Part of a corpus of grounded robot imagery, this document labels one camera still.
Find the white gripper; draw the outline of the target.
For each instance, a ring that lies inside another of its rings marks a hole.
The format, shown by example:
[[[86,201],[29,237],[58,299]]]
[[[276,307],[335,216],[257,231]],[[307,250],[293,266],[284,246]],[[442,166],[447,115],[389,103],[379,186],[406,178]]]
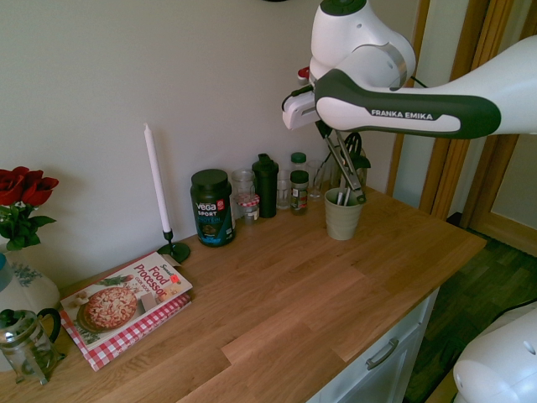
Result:
[[[288,129],[301,128],[319,120],[315,108],[315,94],[312,90],[296,90],[287,96],[282,104],[283,121]],[[323,139],[329,137],[332,128],[322,120],[317,122],[317,129]]]

